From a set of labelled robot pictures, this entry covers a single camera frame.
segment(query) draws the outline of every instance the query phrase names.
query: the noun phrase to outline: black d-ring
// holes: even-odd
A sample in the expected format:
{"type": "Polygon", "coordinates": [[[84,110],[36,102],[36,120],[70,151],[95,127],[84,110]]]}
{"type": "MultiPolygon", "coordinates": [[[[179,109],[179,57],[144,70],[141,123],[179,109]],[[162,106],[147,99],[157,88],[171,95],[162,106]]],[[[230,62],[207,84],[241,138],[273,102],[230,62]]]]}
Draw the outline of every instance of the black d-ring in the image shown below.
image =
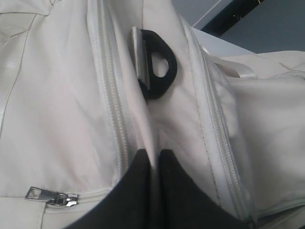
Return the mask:
{"type": "Polygon", "coordinates": [[[155,32],[141,30],[147,53],[147,70],[150,87],[139,80],[141,90],[146,100],[159,99],[171,86],[177,75],[177,60],[167,43],[155,32]],[[164,77],[158,77],[153,72],[152,54],[158,52],[168,63],[168,71],[164,77]]]}

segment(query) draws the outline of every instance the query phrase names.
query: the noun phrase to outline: zipper pull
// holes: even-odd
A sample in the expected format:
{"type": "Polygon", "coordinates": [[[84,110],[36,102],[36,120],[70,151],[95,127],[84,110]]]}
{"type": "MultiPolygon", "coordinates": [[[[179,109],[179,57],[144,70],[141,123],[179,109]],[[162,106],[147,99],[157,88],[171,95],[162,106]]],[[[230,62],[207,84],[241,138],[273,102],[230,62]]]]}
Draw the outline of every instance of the zipper pull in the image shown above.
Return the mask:
{"type": "Polygon", "coordinates": [[[77,204],[78,195],[52,192],[37,187],[30,187],[25,199],[46,202],[47,204],[55,206],[65,205],[67,207],[71,207],[77,204]]]}

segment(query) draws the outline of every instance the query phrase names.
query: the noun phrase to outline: metal zipper pull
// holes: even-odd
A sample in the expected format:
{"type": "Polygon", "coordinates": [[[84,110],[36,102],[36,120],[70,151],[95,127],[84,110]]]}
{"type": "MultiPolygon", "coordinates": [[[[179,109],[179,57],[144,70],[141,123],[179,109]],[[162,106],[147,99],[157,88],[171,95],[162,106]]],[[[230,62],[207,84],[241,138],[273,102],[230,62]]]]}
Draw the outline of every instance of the metal zipper pull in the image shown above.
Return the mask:
{"type": "Polygon", "coordinates": [[[54,206],[71,207],[77,204],[78,195],[52,192],[37,187],[30,187],[25,199],[46,202],[47,204],[54,206]]]}

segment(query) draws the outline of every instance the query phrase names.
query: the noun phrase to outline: white bag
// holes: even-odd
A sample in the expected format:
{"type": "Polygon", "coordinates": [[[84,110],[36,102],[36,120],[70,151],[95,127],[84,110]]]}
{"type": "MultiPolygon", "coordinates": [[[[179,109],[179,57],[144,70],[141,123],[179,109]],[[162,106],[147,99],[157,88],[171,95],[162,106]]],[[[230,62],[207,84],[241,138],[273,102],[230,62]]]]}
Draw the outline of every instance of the white bag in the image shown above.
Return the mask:
{"type": "MultiPolygon", "coordinates": [[[[141,148],[153,167],[152,212],[158,154],[172,149],[239,220],[305,225],[305,54],[226,59],[256,78],[219,68],[170,0],[1,0],[0,228],[69,225],[107,196],[141,148]],[[134,26],[160,35],[178,62],[169,90],[148,104],[128,49],[134,26]],[[76,194],[77,204],[25,200],[29,187],[76,194]]],[[[154,70],[166,65],[156,59],[154,70]]]]}

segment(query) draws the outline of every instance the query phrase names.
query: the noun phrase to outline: zipper slider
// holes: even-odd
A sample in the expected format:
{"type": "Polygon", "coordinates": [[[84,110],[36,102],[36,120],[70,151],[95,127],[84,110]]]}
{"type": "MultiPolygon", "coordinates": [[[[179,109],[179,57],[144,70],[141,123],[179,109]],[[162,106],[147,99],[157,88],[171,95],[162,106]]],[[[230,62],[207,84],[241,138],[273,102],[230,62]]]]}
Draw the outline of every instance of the zipper slider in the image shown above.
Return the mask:
{"type": "Polygon", "coordinates": [[[47,204],[54,206],[65,205],[67,207],[71,207],[78,203],[78,195],[52,192],[37,187],[30,187],[25,199],[46,202],[47,204]]]}

